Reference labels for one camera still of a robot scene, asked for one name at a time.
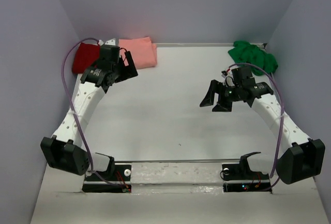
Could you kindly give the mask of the pink t shirt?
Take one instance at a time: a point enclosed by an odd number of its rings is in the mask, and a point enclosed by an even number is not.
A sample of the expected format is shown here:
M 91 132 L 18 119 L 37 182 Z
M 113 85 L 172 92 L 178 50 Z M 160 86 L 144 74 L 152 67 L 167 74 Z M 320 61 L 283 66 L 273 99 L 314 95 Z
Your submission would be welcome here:
M 152 43 L 150 37 L 137 39 L 119 39 L 121 48 L 130 51 L 136 69 L 157 66 L 157 45 Z

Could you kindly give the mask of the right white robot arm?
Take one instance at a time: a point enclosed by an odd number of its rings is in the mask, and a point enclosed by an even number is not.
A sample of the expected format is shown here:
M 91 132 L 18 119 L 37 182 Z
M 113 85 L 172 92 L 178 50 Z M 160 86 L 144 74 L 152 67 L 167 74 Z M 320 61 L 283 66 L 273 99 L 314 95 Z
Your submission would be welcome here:
M 226 181 L 252 178 L 255 173 L 277 176 L 290 185 L 319 175 L 325 154 L 325 144 L 302 131 L 287 115 L 281 93 L 275 85 L 256 82 L 251 67 L 245 63 L 232 65 L 223 71 L 224 80 L 211 80 L 200 107 L 211 106 L 213 112 L 230 113 L 233 103 L 246 103 L 257 113 L 276 138 L 273 158 L 260 152 L 242 155 L 238 164 L 223 170 Z

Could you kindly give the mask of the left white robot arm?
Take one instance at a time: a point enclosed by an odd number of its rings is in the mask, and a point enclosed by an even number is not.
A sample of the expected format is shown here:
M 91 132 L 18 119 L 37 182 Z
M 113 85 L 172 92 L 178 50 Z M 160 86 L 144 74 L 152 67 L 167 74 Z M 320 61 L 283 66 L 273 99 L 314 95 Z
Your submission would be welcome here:
M 48 165 L 76 175 L 114 172 L 114 158 L 91 152 L 84 132 L 108 89 L 115 83 L 138 75 L 130 51 L 104 44 L 99 57 L 83 72 L 78 91 L 70 97 L 70 107 L 60 126 L 50 138 L 41 141 Z

